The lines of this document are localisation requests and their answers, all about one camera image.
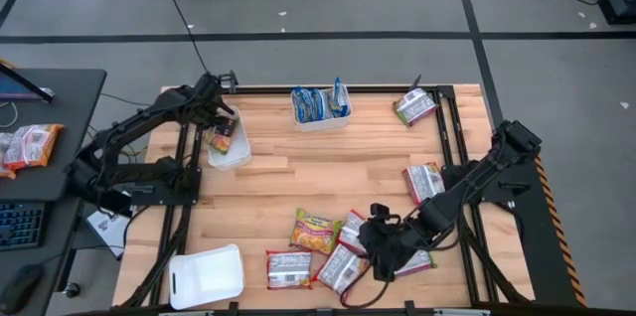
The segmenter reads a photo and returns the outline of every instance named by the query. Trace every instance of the snack bag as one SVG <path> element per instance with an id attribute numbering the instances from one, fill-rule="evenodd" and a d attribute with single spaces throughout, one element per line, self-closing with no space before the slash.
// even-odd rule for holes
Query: snack bag
<path id="1" fill-rule="evenodd" d="M 430 254 L 424 250 L 418 250 L 413 257 L 400 270 L 395 272 L 395 276 L 411 275 L 422 270 L 437 267 L 430 257 Z"/>
<path id="2" fill-rule="evenodd" d="M 437 105 L 421 87 L 409 91 L 402 99 L 394 102 L 394 111 L 408 127 L 432 113 L 435 108 Z"/>
<path id="3" fill-rule="evenodd" d="M 444 181 L 434 163 L 407 167 L 402 174 L 410 192 L 410 197 L 417 205 L 437 193 L 444 192 Z"/>
<path id="4" fill-rule="evenodd" d="M 341 221 L 314 217 L 298 208 L 296 209 L 296 225 L 291 233 L 289 244 L 329 255 L 334 249 L 341 226 Z"/>
<path id="5" fill-rule="evenodd" d="M 334 117 L 331 106 L 329 105 L 327 92 L 313 88 L 311 90 L 311 98 L 314 100 L 314 107 L 316 108 L 316 121 Z"/>
<path id="6" fill-rule="evenodd" d="M 365 219 L 360 215 L 360 213 L 351 210 L 349 215 L 347 215 L 345 224 L 340 229 L 340 235 L 338 236 L 338 242 L 357 255 L 363 255 L 367 252 L 365 247 L 360 244 L 360 241 L 358 240 L 360 226 L 364 222 Z"/>
<path id="7" fill-rule="evenodd" d="M 9 177 L 11 179 L 16 178 L 16 174 L 12 170 L 4 167 L 4 156 L 9 149 L 11 140 L 13 139 L 13 133 L 0 133 L 0 177 Z"/>
<path id="8" fill-rule="evenodd" d="M 13 134 L 13 139 L 4 157 L 4 166 L 11 171 L 25 167 L 47 166 L 51 151 L 63 128 L 60 124 L 22 126 Z"/>
<path id="9" fill-rule="evenodd" d="M 338 244 L 311 280 L 319 280 L 340 295 L 368 267 L 368 260 L 358 257 L 342 244 Z"/>
<path id="10" fill-rule="evenodd" d="M 222 154 L 228 153 L 232 143 L 232 134 L 235 133 L 237 119 L 219 117 L 221 121 L 217 126 L 207 129 L 203 134 L 203 140 Z"/>
<path id="11" fill-rule="evenodd" d="M 296 87 L 291 94 L 296 109 L 296 119 L 300 123 L 311 122 L 316 118 L 314 100 L 311 93 L 304 87 Z"/>
<path id="12" fill-rule="evenodd" d="M 267 288 L 311 289 L 311 251 L 267 251 Z"/>
<path id="13" fill-rule="evenodd" d="M 334 81 L 334 88 L 331 90 L 330 96 L 331 110 L 335 117 L 344 117 L 349 113 L 349 105 L 347 104 L 347 93 L 340 84 L 340 78 Z"/>

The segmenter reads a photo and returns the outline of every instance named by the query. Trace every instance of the computer mouse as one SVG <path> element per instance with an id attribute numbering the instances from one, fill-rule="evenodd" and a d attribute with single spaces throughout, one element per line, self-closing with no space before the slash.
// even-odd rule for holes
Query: computer mouse
<path id="1" fill-rule="evenodd" d="M 0 294 L 0 312 L 5 315 L 20 312 L 27 305 L 43 273 L 41 265 L 27 265 L 18 270 Z"/>

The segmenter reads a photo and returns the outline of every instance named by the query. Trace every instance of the black desk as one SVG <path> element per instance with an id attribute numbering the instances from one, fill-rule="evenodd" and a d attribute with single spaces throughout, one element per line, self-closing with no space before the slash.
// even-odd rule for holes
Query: black desk
<path id="1" fill-rule="evenodd" d="M 18 172 L 18 183 L 23 184 L 27 179 L 29 187 L 15 189 L 10 180 L 0 181 L 0 198 L 6 191 L 11 193 L 64 193 L 66 182 L 62 169 L 73 160 L 81 147 L 86 129 L 92 118 L 92 113 L 99 99 L 106 72 L 101 70 L 20 70 L 20 73 L 38 86 L 50 87 L 56 97 L 54 103 L 26 102 L 18 104 L 19 118 L 11 128 L 0 131 L 12 131 L 18 127 L 33 123 L 61 123 L 65 126 L 52 154 L 49 169 L 55 172 L 55 179 L 38 180 L 44 174 L 29 171 Z M 59 274 L 64 264 L 64 255 L 69 251 L 73 241 L 74 231 L 78 225 L 78 214 L 82 202 L 78 198 L 64 197 L 52 204 L 49 221 L 45 225 L 44 242 L 41 247 L 15 251 L 0 252 L 0 288 L 4 288 L 9 279 L 22 266 L 39 263 L 54 256 L 61 257 L 44 264 L 45 274 L 38 284 L 29 304 L 19 315 L 44 315 L 49 305 L 51 294 L 58 282 Z"/>

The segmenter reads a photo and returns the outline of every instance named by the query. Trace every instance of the keyboard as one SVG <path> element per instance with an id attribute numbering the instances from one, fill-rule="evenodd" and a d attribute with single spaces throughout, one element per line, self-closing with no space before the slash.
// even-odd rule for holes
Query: keyboard
<path id="1" fill-rule="evenodd" d="M 40 246 L 46 215 L 44 202 L 0 202 L 0 251 Z"/>

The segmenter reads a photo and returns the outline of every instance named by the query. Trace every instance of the desk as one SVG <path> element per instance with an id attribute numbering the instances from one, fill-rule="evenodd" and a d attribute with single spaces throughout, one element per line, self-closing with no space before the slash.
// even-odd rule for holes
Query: desk
<path id="1" fill-rule="evenodd" d="M 456 85 L 455 92 L 469 156 L 479 159 L 490 148 L 491 137 L 480 87 Z M 197 157 L 203 168 L 201 199 L 192 212 L 186 253 L 238 245 L 246 288 L 233 301 L 238 301 L 241 309 L 341 307 L 337 295 L 320 283 L 314 283 L 311 291 L 267 290 L 265 251 L 292 249 L 288 243 L 296 207 L 340 220 L 352 208 L 367 214 L 373 202 L 386 204 L 401 215 L 413 208 L 401 171 L 425 162 L 441 166 L 444 159 L 435 117 L 406 128 L 392 111 L 392 102 L 400 97 L 400 93 L 352 93 L 353 115 L 348 126 L 310 133 L 294 131 L 289 95 L 225 97 L 228 104 L 241 110 L 253 159 L 245 166 L 221 172 L 208 165 L 207 152 Z M 442 103 L 442 108 L 446 125 L 452 126 L 448 106 Z M 147 161 L 173 154 L 178 133 L 176 124 L 154 130 Z M 454 161 L 458 162 L 450 134 Z M 520 292 L 534 298 L 514 218 L 491 205 L 481 206 L 481 213 L 494 260 Z M 113 304 L 127 299 L 154 263 L 163 214 L 161 207 L 150 208 L 131 226 Z M 373 307 L 402 308 L 405 300 L 413 300 L 417 307 L 467 306 L 459 248 L 432 256 L 436 269 L 399 279 Z M 314 252 L 312 269 L 325 259 Z M 483 298 L 486 292 L 480 269 L 476 267 Z M 368 301 L 382 286 L 369 273 L 353 290 L 350 302 Z M 167 301 L 165 296 L 164 292 L 163 302 Z M 206 308 L 224 309 L 228 303 L 221 301 Z"/>
<path id="2" fill-rule="evenodd" d="M 81 147 L 92 112 L 99 98 L 101 87 L 106 77 L 100 70 L 20 70 L 20 73 L 38 86 L 50 87 L 56 97 L 51 105 L 38 102 L 18 103 L 19 118 L 16 124 L 0 131 L 15 130 L 21 125 L 32 123 L 61 123 L 65 126 L 63 133 L 53 151 L 47 176 L 50 179 L 38 179 L 44 176 L 43 171 L 20 171 L 16 181 L 0 180 L 0 196 L 8 191 L 12 194 L 56 193 L 62 195 L 66 186 L 63 168 L 75 157 Z M 28 188 L 16 188 L 12 183 Z M 47 262 L 45 273 L 29 300 L 29 304 L 19 315 L 44 315 L 51 294 L 57 285 L 64 255 L 68 252 L 73 239 L 80 212 L 81 201 L 78 198 L 62 198 L 51 204 L 51 215 L 45 225 L 46 233 L 43 245 L 15 251 L 0 252 L 0 288 L 4 288 L 13 275 L 23 266 L 60 255 L 60 258 Z"/>

